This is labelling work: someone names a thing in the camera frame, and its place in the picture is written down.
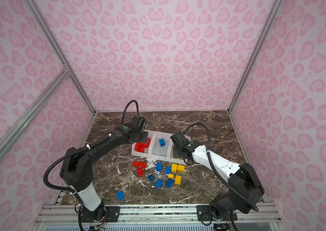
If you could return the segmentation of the long red brick slanted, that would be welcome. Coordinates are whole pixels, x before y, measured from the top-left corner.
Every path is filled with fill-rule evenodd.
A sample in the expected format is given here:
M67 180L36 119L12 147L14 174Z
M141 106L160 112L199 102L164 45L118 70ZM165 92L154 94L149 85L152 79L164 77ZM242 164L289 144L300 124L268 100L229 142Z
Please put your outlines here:
M147 141L146 141L146 143L144 144L144 147L145 147L145 148L149 148L149 146L150 146L150 142L151 142L151 139L150 139L150 138L147 138Z

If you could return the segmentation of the long yellow brick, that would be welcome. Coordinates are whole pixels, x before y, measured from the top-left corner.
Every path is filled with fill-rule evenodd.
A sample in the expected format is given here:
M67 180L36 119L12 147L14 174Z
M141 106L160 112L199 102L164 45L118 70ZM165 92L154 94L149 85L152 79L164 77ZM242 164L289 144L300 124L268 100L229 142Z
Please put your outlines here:
M181 184L182 177L179 175L176 175L175 177L175 185L180 185Z

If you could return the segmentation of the blue studded brick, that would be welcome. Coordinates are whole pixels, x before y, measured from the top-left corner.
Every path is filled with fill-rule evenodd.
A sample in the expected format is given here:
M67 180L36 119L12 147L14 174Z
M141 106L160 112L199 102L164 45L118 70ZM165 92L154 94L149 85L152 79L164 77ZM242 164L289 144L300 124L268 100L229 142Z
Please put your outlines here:
M166 188L171 188L174 184L174 181L172 179L169 179L166 183L165 183L165 186Z

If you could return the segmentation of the small blue brick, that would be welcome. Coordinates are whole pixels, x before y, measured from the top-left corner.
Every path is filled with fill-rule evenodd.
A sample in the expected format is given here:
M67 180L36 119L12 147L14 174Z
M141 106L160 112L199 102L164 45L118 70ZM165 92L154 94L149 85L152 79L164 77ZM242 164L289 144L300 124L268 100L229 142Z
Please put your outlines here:
M154 177L153 175L149 175L149 176L148 176L148 180L149 180L150 182L153 182L153 181L155 180L155 177Z

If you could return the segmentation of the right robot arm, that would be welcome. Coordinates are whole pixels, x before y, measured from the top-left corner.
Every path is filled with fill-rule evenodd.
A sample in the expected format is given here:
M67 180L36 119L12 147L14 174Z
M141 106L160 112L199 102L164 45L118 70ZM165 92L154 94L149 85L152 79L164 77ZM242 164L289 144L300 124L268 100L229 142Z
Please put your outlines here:
M182 131L176 132L170 139L175 154L206 166L228 188L227 193L218 195L209 203L212 218L223 219L235 210L244 214L256 211L255 206L264 195L264 188L252 165L229 161L209 150L203 143L189 141Z

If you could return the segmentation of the white right bin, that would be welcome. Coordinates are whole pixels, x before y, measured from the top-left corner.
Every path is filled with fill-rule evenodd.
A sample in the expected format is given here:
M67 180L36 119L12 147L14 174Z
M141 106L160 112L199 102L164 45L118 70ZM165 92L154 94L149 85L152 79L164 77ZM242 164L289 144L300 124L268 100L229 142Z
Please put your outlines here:
M176 132L169 139L170 161L186 165L188 163L188 152L184 147L190 143L190 139L184 135L183 131Z

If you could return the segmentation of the white bin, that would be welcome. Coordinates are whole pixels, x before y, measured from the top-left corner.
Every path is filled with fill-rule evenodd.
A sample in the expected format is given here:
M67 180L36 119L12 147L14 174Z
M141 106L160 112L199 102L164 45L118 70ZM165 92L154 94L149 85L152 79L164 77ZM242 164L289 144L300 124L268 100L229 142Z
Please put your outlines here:
M190 139L184 135L183 131L176 132L169 139L170 161L186 165L188 163L188 152L184 147L190 143Z
M170 162L170 145L169 139L172 134L164 133L164 132L155 132L155 141L153 141L153 151L152 151L152 159ZM161 147L159 144L159 139L164 139L165 146Z
M131 154L135 157L152 158L153 141L155 141L155 132L147 131L147 141L145 143L136 142L132 144Z

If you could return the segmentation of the white left bin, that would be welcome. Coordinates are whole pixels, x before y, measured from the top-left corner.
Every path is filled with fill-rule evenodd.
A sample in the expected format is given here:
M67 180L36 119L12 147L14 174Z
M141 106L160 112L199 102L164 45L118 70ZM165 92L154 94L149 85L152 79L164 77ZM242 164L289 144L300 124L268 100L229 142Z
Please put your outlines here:
M132 144L131 154L135 157L152 158L153 141L155 141L155 132L147 131L147 141L145 143L136 142Z

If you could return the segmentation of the blue brick rear tall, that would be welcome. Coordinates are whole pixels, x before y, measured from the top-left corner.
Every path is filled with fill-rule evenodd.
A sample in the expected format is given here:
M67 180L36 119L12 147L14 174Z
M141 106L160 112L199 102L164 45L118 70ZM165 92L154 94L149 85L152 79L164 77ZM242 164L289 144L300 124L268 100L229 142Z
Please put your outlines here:
M162 171L162 164L161 163L156 164L156 171L158 171L158 172Z

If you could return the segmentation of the red square brick rear left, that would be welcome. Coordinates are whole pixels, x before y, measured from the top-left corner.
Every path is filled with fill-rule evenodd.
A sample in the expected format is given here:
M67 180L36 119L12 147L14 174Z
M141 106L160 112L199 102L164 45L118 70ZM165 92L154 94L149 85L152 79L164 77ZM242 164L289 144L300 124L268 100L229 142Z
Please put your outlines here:
M134 167L139 167L139 165L140 165L139 161L133 161L132 162L132 166L134 166Z

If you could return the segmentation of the red square brick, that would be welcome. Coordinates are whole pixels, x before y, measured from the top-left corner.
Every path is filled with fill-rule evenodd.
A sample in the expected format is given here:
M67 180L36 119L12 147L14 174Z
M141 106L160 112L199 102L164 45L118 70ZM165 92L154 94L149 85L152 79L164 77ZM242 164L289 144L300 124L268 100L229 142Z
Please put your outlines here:
M144 161L141 161L139 163L139 167L142 168L142 169L145 169L147 167L147 164Z
M132 162L132 166L134 166L134 167L139 167L139 165L140 165L139 161L133 161Z

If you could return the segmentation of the red square brick rear right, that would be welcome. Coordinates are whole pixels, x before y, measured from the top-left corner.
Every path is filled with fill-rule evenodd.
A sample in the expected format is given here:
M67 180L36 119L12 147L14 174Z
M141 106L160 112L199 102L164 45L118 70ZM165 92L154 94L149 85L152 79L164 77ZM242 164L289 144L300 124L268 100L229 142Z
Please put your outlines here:
M147 164L144 161L141 161L139 163L139 167L142 168L142 169L145 169L147 167Z

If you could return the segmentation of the diagonal aluminium frame bar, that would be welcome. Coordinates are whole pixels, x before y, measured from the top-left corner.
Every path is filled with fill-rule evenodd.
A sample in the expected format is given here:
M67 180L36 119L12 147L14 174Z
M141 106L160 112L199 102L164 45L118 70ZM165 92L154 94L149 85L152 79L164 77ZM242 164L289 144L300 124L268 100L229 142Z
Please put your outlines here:
M0 161L69 76L65 68L0 140Z

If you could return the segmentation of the left corner frame post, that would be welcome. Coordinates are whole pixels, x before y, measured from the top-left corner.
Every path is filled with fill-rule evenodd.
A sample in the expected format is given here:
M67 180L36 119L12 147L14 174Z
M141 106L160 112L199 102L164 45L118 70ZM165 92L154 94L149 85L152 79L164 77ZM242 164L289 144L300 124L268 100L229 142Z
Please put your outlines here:
M64 66L64 70L69 73L73 84L75 85L78 93L81 95L81 98L86 103L87 108L91 111L93 115L96 115L97 112L95 108L93 107L90 99L88 98L86 92L82 88L80 81L77 79L73 69L71 68L71 65L69 61L67 60L65 53L62 51L61 46L56 39L55 35L53 34L52 30L50 29L49 25L46 22L46 19L39 9L39 6L37 5L36 1L33 0L24 0L23 1L27 8L29 9L30 13L34 17L35 21L37 22L38 26L40 27L41 31L43 32L44 36L49 42L49 45L51 46L52 50L55 52L55 55L60 60L62 65Z

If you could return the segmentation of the right corner frame post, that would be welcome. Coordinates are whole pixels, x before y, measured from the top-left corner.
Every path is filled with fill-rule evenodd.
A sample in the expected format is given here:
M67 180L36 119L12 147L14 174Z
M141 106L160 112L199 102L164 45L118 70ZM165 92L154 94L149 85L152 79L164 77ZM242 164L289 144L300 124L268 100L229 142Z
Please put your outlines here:
M229 109L228 109L228 113L231 114L233 111L234 111L234 108L236 106L236 103L240 97L240 94L242 92L242 89L244 88L245 86L245 83L250 75L250 72L254 66L254 64L256 63L256 60L258 58L258 55L260 54L261 52L261 49L271 31L271 28L273 26L273 24L275 23L276 21L276 18L279 14L279 12L282 10L282 7L284 5L284 2L285 1L282 1L282 0L276 0L276 1L273 1L273 4L272 4L272 7L270 8L270 11L269 11L269 14L268 16L266 17L266 21L264 23L264 26L262 28L262 30L260 31L260 34L256 40L256 43L254 45L254 48L252 49L252 53L249 57L249 60L247 61L247 65L245 67L245 70L241 76L241 79L240 79L240 82L239 82L239 85L235 91L235 94L234 94L234 98L233 100L231 101L231 104L229 106Z

